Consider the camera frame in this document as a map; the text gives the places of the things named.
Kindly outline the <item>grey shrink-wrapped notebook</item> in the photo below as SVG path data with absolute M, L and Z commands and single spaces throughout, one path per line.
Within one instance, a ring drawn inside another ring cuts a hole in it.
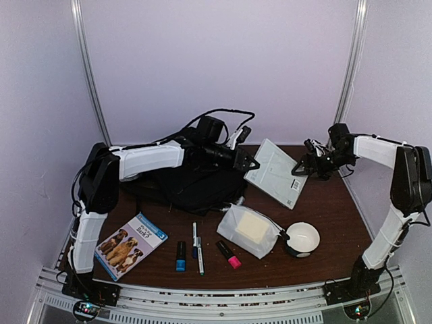
M 260 167 L 248 171 L 244 179 L 293 210 L 308 176 L 292 175 L 296 161 L 268 138 L 262 141 L 254 159 Z

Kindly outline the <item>black student backpack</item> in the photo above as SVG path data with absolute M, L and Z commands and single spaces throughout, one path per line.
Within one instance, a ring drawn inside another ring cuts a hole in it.
M 121 183 L 120 188 L 138 200 L 149 199 L 200 216 L 242 205 L 247 188 L 244 175 L 249 169 L 209 163 L 200 148 L 217 144 L 217 140 L 196 128 L 180 131 L 175 139 L 185 148 L 183 165 L 144 172 L 136 180 Z

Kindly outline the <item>dog picture book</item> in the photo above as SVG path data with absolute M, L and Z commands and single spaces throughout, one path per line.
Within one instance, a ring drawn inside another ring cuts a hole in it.
M 165 232 L 139 213 L 100 243 L 94 255 L 110 278 L 119 281 L 167 239 Z

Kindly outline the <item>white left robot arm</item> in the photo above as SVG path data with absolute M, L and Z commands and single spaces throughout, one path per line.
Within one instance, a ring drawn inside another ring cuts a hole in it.
M 83 300 L 97 294 L 97 285 L 84 274 L 94 269 L 93 254 L 101 228 L 119 199 L 121 182 L 142 173 L 169 168 L 181 172 L 167 178 L 164 199 L 177 208 L 197 215 L 226 203 L 239 191 L 244 174 L 260 167 L 242 148 L 220 144 L 198 145 L 186 139 L 135 146 L 107 146 L 96 143 L 86 164 L 78 172 L 72 190 L 77 213 L 74 247 L 68 254 L 73 276 L 70 287 Z

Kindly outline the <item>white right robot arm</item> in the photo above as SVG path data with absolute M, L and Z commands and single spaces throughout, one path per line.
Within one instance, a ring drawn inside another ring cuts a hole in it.
M 425 146 L 412 146 L 378 135 L 351 133 L 346 124 L 328 129 L 330 143 L 305 140 L 305 155 L 291 170 L 294 176 L 311 176 L 328 180 L 340 167 L 354 166 L 367 159 L 393 171 L 389 212 L 371 245 L 355 262 L 346 292 L 360 298 L 377 282 L 386 262 L 403 243 L 418 216 L 431 202 L 431 154 Z

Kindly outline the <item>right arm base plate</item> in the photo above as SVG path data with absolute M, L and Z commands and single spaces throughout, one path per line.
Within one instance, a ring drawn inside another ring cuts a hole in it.
M 360 288 L 355 290 L 350 279 L 341 281 L 329 280 L 323 284 L 323 295 L 327 305 L 351 302 L 357 299 L 367 299 L 372 294 L 377 294 L 381 291 L 378 283 L 373 283 L 368 288 Z

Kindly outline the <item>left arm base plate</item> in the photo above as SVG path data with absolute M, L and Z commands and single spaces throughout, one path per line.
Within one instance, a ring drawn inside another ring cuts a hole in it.
M 101 306 L 116 306 L 121 292 L 118 285 L 92 281 L 90 285 L 83 286 L 77 281 L 65 283 L 61 289 L 62 294 L 79 300 L 89 301 Z

